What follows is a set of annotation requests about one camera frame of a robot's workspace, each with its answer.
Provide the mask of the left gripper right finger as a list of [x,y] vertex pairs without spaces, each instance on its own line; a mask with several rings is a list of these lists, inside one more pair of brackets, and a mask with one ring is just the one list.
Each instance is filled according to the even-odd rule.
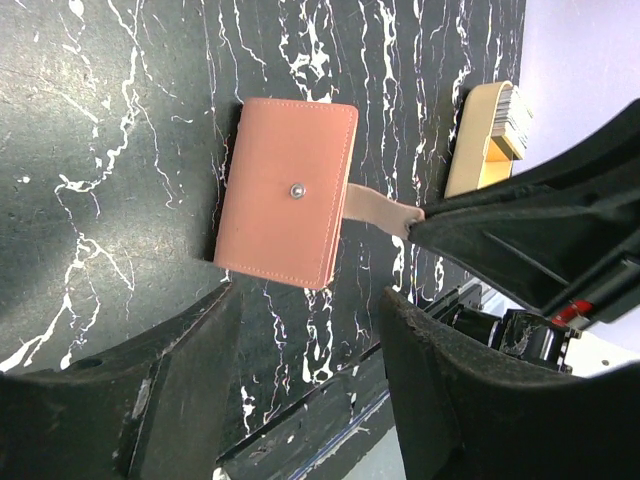
[[639,366],[580,378],[502,353],[392,289],[379,331],[410,479],[635,479]]

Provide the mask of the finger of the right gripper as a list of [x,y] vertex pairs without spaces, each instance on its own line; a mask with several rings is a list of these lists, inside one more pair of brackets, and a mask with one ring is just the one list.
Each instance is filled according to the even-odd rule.
[[531,310],[639,303],[639,103],[508,180],[431,203],[412,243]]

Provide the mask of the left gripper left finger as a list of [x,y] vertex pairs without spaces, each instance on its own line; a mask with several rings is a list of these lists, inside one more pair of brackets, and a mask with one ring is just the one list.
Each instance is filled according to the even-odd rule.
[[61,371],[1,378],[5,479],[209,479],[241,324],[226,283]]

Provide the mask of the stack of credit cards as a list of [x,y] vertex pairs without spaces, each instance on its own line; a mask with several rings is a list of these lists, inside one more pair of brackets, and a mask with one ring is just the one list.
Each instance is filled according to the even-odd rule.
[[492,125],[491,139],[511,160],[526,156],[533,112],[516,85],[501,89]]

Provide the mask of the pink leather card holder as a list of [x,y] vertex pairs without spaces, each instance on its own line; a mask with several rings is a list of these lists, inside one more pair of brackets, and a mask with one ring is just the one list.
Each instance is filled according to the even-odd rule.
[[214,264],[318,290],[333,279],[343,220],[407,239],[424,211],[349,181],[359,113],[250,98],[239,118]]

